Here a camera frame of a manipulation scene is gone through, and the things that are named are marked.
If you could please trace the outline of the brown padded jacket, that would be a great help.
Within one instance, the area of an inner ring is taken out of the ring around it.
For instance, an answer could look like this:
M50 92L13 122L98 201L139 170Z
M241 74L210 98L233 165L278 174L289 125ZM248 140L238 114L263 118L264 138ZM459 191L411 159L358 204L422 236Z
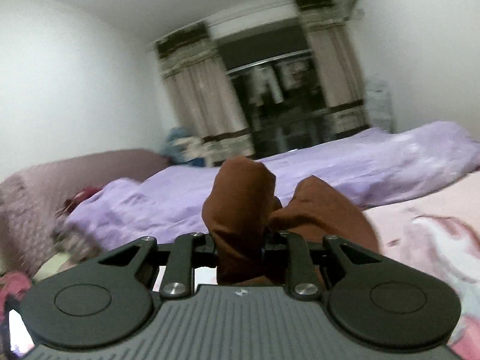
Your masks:
M264 164L230 158L220 167L202 206L202 219L218 251L220 285L281 285L285 269L262 248L269 236L293 232L307 242L340 236L373 252L379 242L364 214L314 175L300 181L287 205L275 196L276 177Z

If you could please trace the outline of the grey clothes near pillow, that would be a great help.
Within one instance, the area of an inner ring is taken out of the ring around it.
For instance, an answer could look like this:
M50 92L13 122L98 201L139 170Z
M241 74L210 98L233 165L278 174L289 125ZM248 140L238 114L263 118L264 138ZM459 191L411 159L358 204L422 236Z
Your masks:
M58 222L52 231L52 239L55 250L67 254L74 263L83 263L102 252L93 239L72 223Z

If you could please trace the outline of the clothes pile by curtain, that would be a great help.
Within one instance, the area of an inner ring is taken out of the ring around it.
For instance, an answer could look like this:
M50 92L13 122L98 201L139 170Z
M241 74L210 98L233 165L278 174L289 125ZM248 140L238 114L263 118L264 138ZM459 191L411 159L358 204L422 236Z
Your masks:
M207 166L203 139L183 127L174 127L168 132L161 154L171 165Z

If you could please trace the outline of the green pillow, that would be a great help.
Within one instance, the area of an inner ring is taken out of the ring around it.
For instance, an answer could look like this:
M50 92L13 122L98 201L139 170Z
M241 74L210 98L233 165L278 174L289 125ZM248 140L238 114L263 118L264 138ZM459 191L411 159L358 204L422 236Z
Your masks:
M59 252L49 258L32 277L32 282L37 283L52 277L60 272L64 272L76 264L72 261L68 253Z

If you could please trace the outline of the purple duvet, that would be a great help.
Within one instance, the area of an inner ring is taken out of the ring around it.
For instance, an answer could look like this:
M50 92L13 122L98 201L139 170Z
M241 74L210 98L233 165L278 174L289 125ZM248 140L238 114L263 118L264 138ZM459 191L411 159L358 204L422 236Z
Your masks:
M316 176L362 208L399 203L446 187L479 166L479 143L460 125L439 121L405 133L370 128L354 136L263 158L288 203ZM103 250L142 236L160 244L207 229L201 209L216 167L170 166L143 182L114 180L80 203L63 230Z

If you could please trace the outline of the pink princess blanket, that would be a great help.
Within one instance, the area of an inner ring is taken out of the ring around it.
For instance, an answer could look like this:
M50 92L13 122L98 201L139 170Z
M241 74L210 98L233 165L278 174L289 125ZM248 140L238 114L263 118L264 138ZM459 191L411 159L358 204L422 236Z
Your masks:
M457 215L442 214L440 206L446 203L462 212L468 201L478 199L479 182L472 179L370 208L349 200L373 227L379 252L449 283L459 293L462 315L450 346L463 359L479 357L479 228Z

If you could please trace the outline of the red garment by headboard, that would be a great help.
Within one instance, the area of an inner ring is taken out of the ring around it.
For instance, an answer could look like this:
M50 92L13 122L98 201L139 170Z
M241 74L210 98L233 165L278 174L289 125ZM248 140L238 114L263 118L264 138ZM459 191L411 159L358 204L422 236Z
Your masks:
M101 190L102 190L101 188L94 187L94 186L88 186L81 189L73 197L70 197L64 202L64 209L67 212L72 212L78 205L80 205L80 203L83 203L83 201L93 197L95 194L97 194Z

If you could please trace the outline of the mauve quilted headboard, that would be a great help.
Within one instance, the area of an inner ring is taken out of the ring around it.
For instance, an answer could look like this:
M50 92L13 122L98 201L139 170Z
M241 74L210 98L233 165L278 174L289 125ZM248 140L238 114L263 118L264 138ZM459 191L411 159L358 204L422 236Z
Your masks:
M1 182L1 272L33 276L54 254L51 233L64 202L85 187L144 181L169 166L149 150L114 150L20 170Z

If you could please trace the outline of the left beige curtain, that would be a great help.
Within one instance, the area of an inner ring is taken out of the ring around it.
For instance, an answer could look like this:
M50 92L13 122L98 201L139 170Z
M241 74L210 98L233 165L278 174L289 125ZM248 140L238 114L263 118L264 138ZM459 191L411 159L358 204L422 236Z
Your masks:
M198 142L208 165L253 158L255 148L238 96L204 22L155 44L163 84L180 125Z

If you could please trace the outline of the beige curtain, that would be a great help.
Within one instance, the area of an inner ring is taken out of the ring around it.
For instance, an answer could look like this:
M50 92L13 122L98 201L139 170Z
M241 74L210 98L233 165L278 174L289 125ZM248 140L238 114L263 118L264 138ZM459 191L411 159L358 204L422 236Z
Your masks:
M180 125L198 142L208 165L253 158L255 148L238 96L204 22L155 44L163 84Z
M347 33L347 16L333 0L294 0L329 110L335 138L368 128L364 105L365 83Z

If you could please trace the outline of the right beige curtain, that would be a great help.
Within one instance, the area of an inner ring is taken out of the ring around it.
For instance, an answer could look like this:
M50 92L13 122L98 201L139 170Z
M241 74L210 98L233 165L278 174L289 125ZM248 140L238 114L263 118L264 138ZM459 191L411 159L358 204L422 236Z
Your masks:
M329 110L335 138L368 128L364 105L365 83L347 33L347 16L333 0L294 0Z

